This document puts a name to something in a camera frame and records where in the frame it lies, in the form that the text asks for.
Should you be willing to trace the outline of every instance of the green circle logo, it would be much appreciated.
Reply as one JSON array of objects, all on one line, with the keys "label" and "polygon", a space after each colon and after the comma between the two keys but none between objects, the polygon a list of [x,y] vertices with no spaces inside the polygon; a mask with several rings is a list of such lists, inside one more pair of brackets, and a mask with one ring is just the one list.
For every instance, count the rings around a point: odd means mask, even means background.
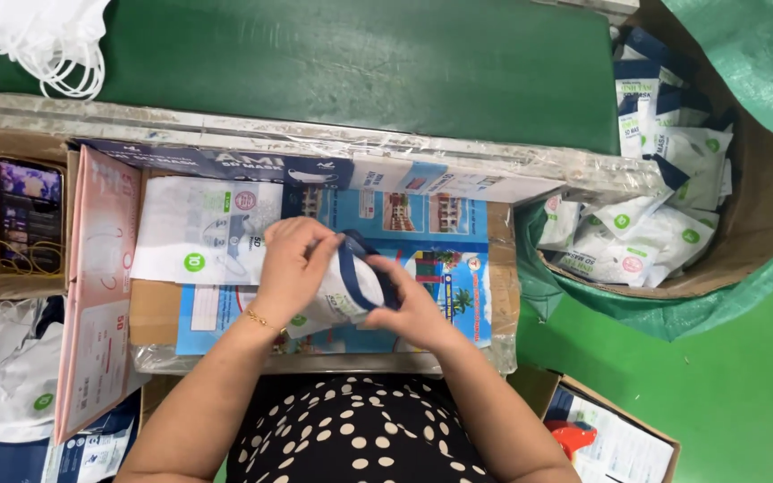
[{"label": "green circle logo", "polygon": [[202,254],[188,254],[184,257],[184,268],[188,271],[199,271],[204,268],[204,257]]},{"label": "green circle logo", "polygon": [[685,240],[688,243],[699,243],[700,241],[700,234],[696,233],[694,230],[688,228],[685,231],[682,232],[682,240]]},{"label": "green circle logo", "polygon": [[296,314],[293,319],[291,319],[291,325],[295,327],[302,326],[306,323],[306,317]]},{"label": "green circle logo", "polygon": [[38,399],[34,400],[34,410],[42,411],[44,409],[47,409],[47,407],[51,402],[52,402],[52,394],[50,393],[43,394]]},{"label": "green circle logo", "polygon": [[706,139],[706,146],[708,146],[709,150],[711,150],[711,152],[713,153],[716,153],[719,150],[721,150],[721,142],[718,141],[717,139],[714,139],[714,137],[712,137],[711,139]]},{"label": "green circle logo", "polygon": [[613,224],[616,225],[616,228],[623,229],[630,225],[631,218],[628,215],[618,215],[617,217],[613,218]]}]

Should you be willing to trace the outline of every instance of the smartphone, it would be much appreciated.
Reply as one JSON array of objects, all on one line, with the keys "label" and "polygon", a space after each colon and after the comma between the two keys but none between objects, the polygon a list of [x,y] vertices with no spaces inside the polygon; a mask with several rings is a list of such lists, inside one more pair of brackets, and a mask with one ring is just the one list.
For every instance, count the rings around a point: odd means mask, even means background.
[{"label": "smartphone", "polygon": [[[61,269],[63,195],[64,168],[0,157],[0,241],[8,244],[0,243],[3,267],[16,266],[21,271],[37,271],[37,267],[47,273]],[[30,252],[29,247],[33,246],[35,249]],[[58,252],[44,249],[49,247]]]}]

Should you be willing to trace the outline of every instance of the black polka dot clothing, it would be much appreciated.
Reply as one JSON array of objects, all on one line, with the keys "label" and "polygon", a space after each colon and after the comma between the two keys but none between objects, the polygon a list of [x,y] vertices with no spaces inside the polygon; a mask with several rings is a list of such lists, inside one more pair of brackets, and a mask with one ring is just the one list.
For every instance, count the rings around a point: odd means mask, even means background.
[{"label": "black polka dot clothing", "polygon": [[442,381],[342,376],[294,392],[250,405],[228,482],[495,482]]}]

